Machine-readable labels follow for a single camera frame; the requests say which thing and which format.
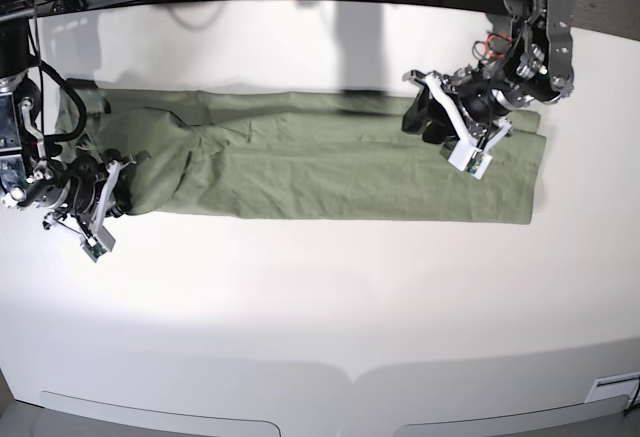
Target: black equipment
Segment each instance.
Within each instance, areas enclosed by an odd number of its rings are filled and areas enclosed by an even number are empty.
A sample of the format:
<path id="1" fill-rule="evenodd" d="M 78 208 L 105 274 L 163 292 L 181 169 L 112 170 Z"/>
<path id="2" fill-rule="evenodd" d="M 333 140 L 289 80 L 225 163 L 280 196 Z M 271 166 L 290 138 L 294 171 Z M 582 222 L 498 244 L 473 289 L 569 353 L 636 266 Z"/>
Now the black equipment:
<path id="1" fill-rule="evenodd" d="M 111 251 L 113 237 L 103 226 L 105 217 L 119 217 L 130 210 L 129 198 L 120 180 L 131 158 L 104 156 L 104 163 L 80 156 L 71 165 L 56 159 L 61 143 L 80 137 L 87 122 L 82 99 L 49 65 L 42 61 L 39 43 L 31 33 L 34 0 L 1 0 L 0 14 L 0 191 L 8 207 L 32 205 L 50 209 L 45 229 L 60 227 L 78 237 L 84 250 L 97 260 Z M 45 135 L 42 95 L 27 77 L 39 68 L 56 82 L 74 102 L 79 119 L 68 134 Z M 77 230 L 63 222 L 71 218 Z"/>
<path id="2" fill-rule="evenodd" d="M 492 34 L 490 54 L 477 67 L 453 75 L 412 71 L 405 77 L 421 88 L 402 129 L 432 144 L 455 143 L 449 162 L 481 179 L 489 150 L 511 132 L 510 112 L 533 100 L 553 104 L 573 90 L 573 0 L 504 0 L 509 35 Z M 506 49 L 496 53 L 497 37 Z"/>

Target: metal bracket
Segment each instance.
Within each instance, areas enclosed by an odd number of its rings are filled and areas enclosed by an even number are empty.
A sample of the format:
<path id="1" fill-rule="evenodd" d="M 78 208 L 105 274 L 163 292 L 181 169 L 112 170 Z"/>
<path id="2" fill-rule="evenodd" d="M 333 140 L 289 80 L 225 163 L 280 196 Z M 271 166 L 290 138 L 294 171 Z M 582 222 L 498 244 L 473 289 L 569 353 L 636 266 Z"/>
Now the metal bracket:
<path id="1" fill-rule="evenodd" d="M 484 149 L 481 149 L 478 147 L 478 139 L 469 133 L 458 106 L 442 89 L 440 75 L 436 72 L 431 72 L 425 76 L 424 81 L 429 87 L 433 98 L 447 112 L 456 134 L 458 134 L 458 139 L 460 139 L 449 157 L 449 163 L 459 171 L 468 172 L 477 180 L 481 180 L 493 160 L 493 157 L 489 155 L 489 151 L 511 131 L 513 127 L 511 122 L 505 118 L 500 119 L 498 121 L 500 130 L 489 140 Z"/>
<path id="2" fill-rule="evenodd" d="M 573 0 L 547 0 L 547 38 L 551 88 L 562 92 L 570 84 L 573 55 Z"/>
<path id="3" fill-rule="evenodd" d="M 0 181 L 11 194 L 3 199 L 5 205 L 15 207 L 24 200 L 27 174 L 12 94 L 0 95 Z"/>
<path id="4" fill-rule="evenodd" d="M 33 110 L 33 100 L 30 97 L 25 97 L 18 104 L 20 113 L 22 114 L 22 122 L 24 127 L 31 135 L 36 138 L 38 149 L 38 164 L 33 169 L 33 178 L 36 180 L 51 180 L 54 175 L 49 168 L 49 159 L 47 158 L 47 147 L 44 141 L 44 134 L 38 130 L 31 121 L 31 110 Z"/>
<path id="5" fill-rule="evenodd" d="M 91 236 L 85 241 L 82 248 L 94 262 L 107 252 L 112 252 L 116 244 L 116 239 L 104 227 L 104 219 L 107 212 L 113 207 L 113 190 L 118 184 L 120 173 L 129 165 L 135 164 L 135 159 L 128 156 L 124 161 L 113 160 L 107 164 L 107 181 L 100 192 L 100 199 L 96 206 L 91 221 L 89 222 L 89 232 Z"/>

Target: white tabletop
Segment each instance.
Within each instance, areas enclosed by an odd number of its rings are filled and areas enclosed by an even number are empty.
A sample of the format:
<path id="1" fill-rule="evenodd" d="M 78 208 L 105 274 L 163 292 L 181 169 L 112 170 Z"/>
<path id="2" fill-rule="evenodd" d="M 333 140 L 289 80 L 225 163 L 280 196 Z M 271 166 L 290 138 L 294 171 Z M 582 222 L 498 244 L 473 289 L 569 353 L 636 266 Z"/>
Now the white tabletop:
<path id="1" fill-rule="evenodd" d="M 403 73 L 471 63 L 490 28 L 454 10 L 235 1 L 65 15 L 40 33 L 64 76 L 108 87 L 413 96 Z M 574 38 L 574 95 L 542 109 L 530 226 L 155 213 L 109 221 L 115 253 L 93 265 L 37 212 L 2 210 L 0 367 L 16 398 L 371 437 L 573 405 L 596 377 L 640 370 L 640 43 Z"/>

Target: olive green fabric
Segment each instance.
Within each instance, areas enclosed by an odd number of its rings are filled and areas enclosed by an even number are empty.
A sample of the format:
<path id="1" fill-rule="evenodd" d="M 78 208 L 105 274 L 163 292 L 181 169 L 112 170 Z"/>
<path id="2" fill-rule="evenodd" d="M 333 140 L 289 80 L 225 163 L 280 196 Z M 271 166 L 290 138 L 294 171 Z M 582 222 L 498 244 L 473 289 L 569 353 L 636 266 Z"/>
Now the olive green fabric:
<path id="1" fill-rule="evenodd" d="M 511 114 L 515 132 L 482 181 L 441 146 L 403 134 L 413 99 L 366 93 L 222 95 L 82 90 L 80 149 L 137 157 L 127 176 L 138 215 L 264 219 L 448 220 L 527 224 L 545 138 L 540 117 Z M 62 99 L 58 128 L 76 121 Z M 73 159 L 77 150 L 65 149 Z"/>

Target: green pants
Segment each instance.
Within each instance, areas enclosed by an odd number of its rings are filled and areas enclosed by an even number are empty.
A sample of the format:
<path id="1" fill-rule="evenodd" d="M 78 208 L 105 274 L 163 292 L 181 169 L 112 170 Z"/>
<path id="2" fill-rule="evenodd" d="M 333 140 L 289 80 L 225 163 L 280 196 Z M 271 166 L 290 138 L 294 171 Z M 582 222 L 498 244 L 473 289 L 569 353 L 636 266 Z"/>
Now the green pants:
<path id="1" fill-rule="evenodd" d="M 441 146 L 400 130 L 412 99 L 359 94 L 218 95 L 81 90 L 86 135 L 65 149 L 117 149 L 133 210 L 264 219 L 531 221 L 545 138 L 540 117 L 511 114 L 482 181 Z M 58 129 L 75 124 L 62 99 Z"/>

